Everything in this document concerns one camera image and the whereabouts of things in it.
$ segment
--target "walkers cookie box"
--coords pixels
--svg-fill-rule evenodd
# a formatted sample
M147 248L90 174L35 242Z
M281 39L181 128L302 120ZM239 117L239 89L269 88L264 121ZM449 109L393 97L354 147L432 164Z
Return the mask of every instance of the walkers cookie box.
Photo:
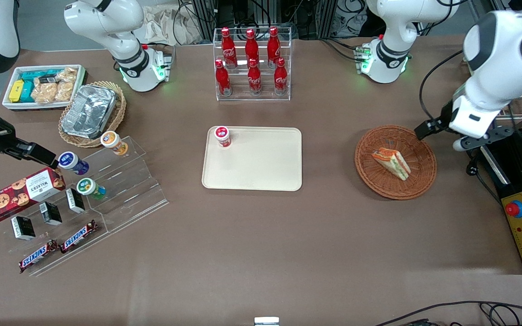
M60 169L45 168L0 190L0 221L64 190Z

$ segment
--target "coca-cola bottle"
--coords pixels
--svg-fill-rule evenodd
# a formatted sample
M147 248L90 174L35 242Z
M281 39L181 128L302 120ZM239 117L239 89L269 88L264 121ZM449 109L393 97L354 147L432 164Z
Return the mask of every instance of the coca-cola bottle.
M247 41L245 43L245 54L247 55L247 64L254 58L259 63L259 45L255 39L255 31L253 29L247 29Z
M267 65L271 69L275 69L277 59L281 57L281 43L277 37L277 27L273 26L269 29L269 41L267 41Z
M251 95L261 94L261 70L259 70L259 61L255 58L249 59L249 91Z
M223 60L215 60L215 78L217 85L219 85L219 93L222 96L229 96L232 94L231 82L228 80L228 72L223 66Z
M232 41L231 35L228 31L228 27L221 29L221 35L223 35L223 57L225 58L225 66L227 69L235 69L237 67L237 52L235 50L235 43Z
M279 96L287 94L287 69L284 58L277 59L277 69L273 74L273 80L275 81L275 94Z

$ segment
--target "yellow snack box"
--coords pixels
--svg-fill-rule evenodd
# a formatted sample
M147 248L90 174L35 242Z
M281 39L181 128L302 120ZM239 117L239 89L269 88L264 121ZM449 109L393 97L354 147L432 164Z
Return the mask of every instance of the yellow snack box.
M17 80L13 83L9 92L9 100L13 103L19 102L21 98L21 90L23 90L23 80Z

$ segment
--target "green yogurt bottle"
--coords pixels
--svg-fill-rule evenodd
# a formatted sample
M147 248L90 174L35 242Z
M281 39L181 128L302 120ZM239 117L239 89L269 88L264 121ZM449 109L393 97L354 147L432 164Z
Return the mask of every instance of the green yogurt bottle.
M78 192L84 196L92 196L95 200L102 200L106 195L106 188L97 184L89 177L85 177L78 182Z

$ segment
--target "acrylic display stand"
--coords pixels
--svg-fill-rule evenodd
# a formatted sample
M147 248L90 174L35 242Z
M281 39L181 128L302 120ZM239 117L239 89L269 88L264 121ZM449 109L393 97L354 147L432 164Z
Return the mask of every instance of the acrylic display stand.
M66 192L63 191L45 200L58 206L62 224L45 224L39 211L39 204L18 214L31 219L37 235L35 239L29 241L15 239L10 221L0 223L9 224L4 232L6 246L9 248L9 253L17 257L17 262L41 248L50 239L56 240L61 245L91 220L95 220L98 225L96 231L85 237L66 254L62 254L60 249L50 252L24 273L37 276L47 272L81 250L168 204L160 185L150 175L143 160L145 151L130 137L122 141L129 146L125 155L118 156L109 149L101 149L83 159L90 165L90 170L85 175L78 176L71 171L63 171L66 188L75 189L77 182L83 177L90 177L106 188L106 195L102 200L95 200L90 196L83 197L85 212L75 213L70 210Z
M273 80L274 69L267 66L267 41L269 40L268 27L253 27L257 34L257 44L259 45L259 70L261 70L261 88L260 95L251 95L249 93L249 78L247 77L247 56L245 56L245 37L247 29L250 27L243 27L238 29L229 29L231 37L235 43L237 50L237 68L229 70L229 80L232 86L232 95L221 96L219 87L215 79L215 60L223 58L221 29L215 29L213 37L213 82L215 82L215 89L218 101L289 101L291 99L291 60L292 60L292 41L291 28L278 28L278 37L281 41L281 57L285 59L285 68L287 69L287 94L278 96L275 94L275 83Z

